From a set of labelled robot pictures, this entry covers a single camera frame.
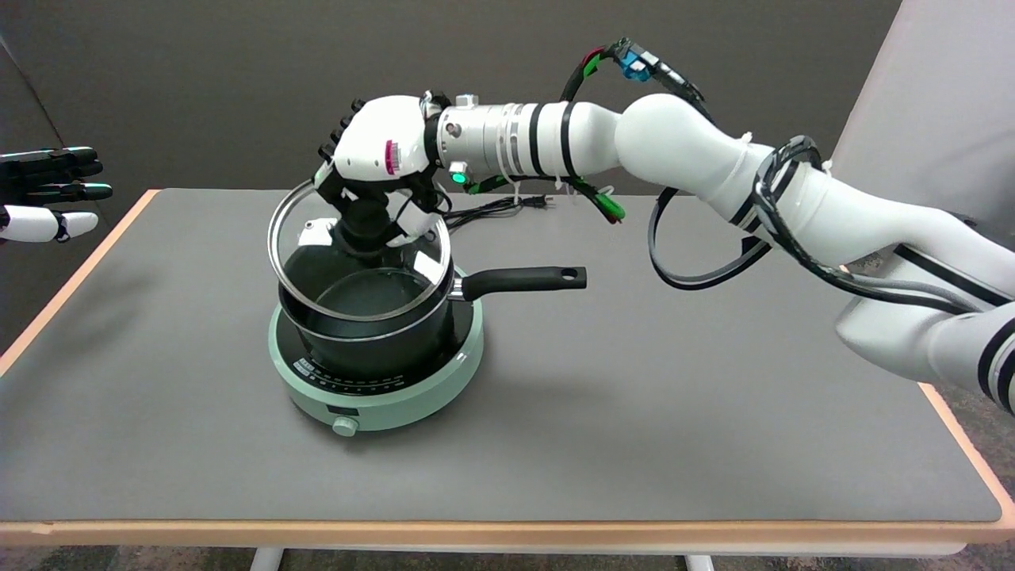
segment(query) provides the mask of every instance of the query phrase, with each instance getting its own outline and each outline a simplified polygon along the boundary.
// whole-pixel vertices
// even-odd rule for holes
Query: glass lid
[[[391,212],[400,207],[394,202],[355,200],[358,209],[343,219],[311,181],[290,191],[268,227],[268,256],[282,287],[308,308],[348,322],[397,317],[434,295],[451,264],[448,226],[441,219],[413,241],[387,245],[375,229],[392,227]],[[353,219],[368,219],[373,233]]]

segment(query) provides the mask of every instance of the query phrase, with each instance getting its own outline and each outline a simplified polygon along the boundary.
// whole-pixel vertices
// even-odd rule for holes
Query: green connector
[[[585,69],[582,70],[582,75],[588,77],[593,73],[596,73],[596,68],[599,67],[600,61],[602,61],[602,58],[600,57],[599,54],[592,56],[592,58],[589,60],[589,63],[585,64]]]
[[[622,220],[624,219],[624,216],[627,215],[627,213],[624,212],[623,207],[620,206],[620,204],[617,204],[617,202],[613,200],[613,198],[611,198],[610,195],[608,194],[597,194],[596,201],[599,202],[599,204],[603,207],[604,210],[606,210],[608,214],[610,214],[617,220]]]

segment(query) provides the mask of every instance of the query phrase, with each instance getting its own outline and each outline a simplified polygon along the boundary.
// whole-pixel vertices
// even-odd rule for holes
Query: power cord
[[[540,196],[526,196],[518,202],[515,202],[514,196],[505,196],[487,202],[482,206],[476,206],[475,208],[452,210],[445,214],[444,218],[445,223],[448,224],[448,231],[454,232],[463,225],[480,218],[505,218],[518,214],[524,208],[549,208],[552,206],[551,201],[552,198],[547,197],[545,194]]]

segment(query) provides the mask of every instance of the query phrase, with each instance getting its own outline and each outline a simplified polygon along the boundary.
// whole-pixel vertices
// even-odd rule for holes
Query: plug
[[[548,198],[545,194],[542,196],[526,196],[522,199],[523,206],[529,206],[532,208],[546,208],[550,205],[552,198]]]

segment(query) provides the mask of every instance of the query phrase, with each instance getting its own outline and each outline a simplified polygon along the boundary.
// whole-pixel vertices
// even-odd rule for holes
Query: wooden table edge
[[[158,192],[149,190],[141,196],[24,333],[0,356],[0,377],[70,299]],[[920,386],[1001,506],[1001,517],[997,521],[0,521],[0,545],[883,545],[976,544],[1004,542],[1015,538],[1015,502],[973,446],[944,399],[933,386]]]

